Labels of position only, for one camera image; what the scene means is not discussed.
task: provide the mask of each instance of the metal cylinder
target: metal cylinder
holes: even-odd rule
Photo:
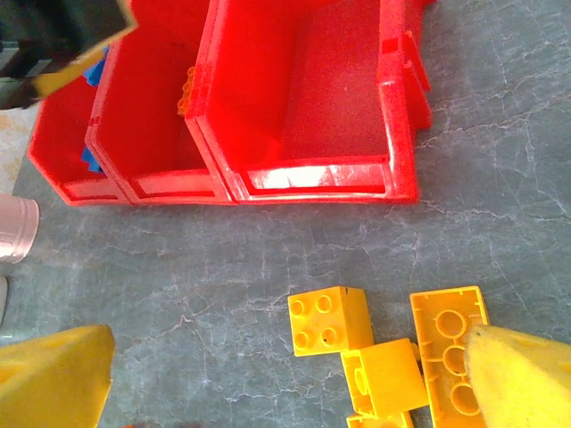
[[[26,257],[38,224],[36,201],[0,194],[0,261],[18,263]]]

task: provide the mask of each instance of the red plastic bin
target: red plastic bin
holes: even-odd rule
[[[43,101],[28,157],[48,183],[72,206],[128,203],[104,174],[81,160],[97,88],[78,78]]]
[[[111,46],[87,147],[135,204],[231,203],[213,160],[205,162],[177,114],[208,0],[130,5],[138,28]]]
[[[211,0],[186,123],[239,202],[415,202],[430,0]]]

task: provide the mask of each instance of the orange lego piece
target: orange lego piece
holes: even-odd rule
[[[373,419],[364,415],[353,415],[347,418],[348,428],[414,428],[409,412],[385,419]]]
[[[190,93],[193,90],[194,83],[194,67],[188,69],[186,74],[188,78],[185,84],[182,86],[182,98],[180,98],[177,103],[178,115],[182,116],[183,118],[186,116],[188,106],[190,105]]]
[[[363,290],[337,286],[289,296],[287,303],[296,357],[375,343]]]
[[[382,419],[428,404],[410,339],[342,352],[341,360],[353,408],[360,415]]]
[[[464,365],[469,329],[488,324],[479,287],[413,293],[410,305],[434,428],[485,428]]]

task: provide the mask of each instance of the yellow foam piece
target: yellow foam piece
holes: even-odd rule
[[[385,419],[428,405],[415,346],[410,339],[400,339],[341,353],[358,414]]]
[[[485,428],[468,381],[468,331],[488,324],[477,286],[410,295],[434,428]]]
[[[374,343],[365,292],[331,287],[289,296],[296,357],[365,348]]]
[[[388,416],[384,419],[373,419],[363,415],[353,415],[347,418],[348,428],[414,428],[410,413],[405,412],[397,416]]]
[[[488,428],[571,426],[570,345],[482,325],[466,356]]]
[[[93,325],[0,348],[0,426],[96,428],[114,346]]]

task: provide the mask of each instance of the lego stud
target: lego stud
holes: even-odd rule
[[[300,317],[305,313],[305,305],[301,300],[294,300],[289,309],[294,317]]]
[[[466,375],[466,366],[464,365],[464,347],[459,345],[451,345],[444,350],[443,363],[446,370],[456,376]]]
[[[355,377],[355,383],[357,384],[357,389],[360,395],[368,394],[367,377],[365,376],[365,370],[362,367],[356,368],[353,372]]]
[[[455,384],[450,393],[450,401],[454,408],[464,416],[476,416],[480,413],[476,396],[469,383]]]
[[[436,316],[436,330],[448,339],[462,337],[467,328],[466,318],[456,310],[443,310]]]
[[[315,302],[315,306],[322,314],[328,314],[333,307],[333,301],[326,294],[321,295]]]
[[[326,328],[321,333],[321,341],[323,341],[323,344],[326,346],[335,345],[335,342],[337,342],[337,331],[332,327]]]
[[[310,346],[310,336],[305,332],[298,333],[295,335],[294,343],[300,350],[305,350]]]

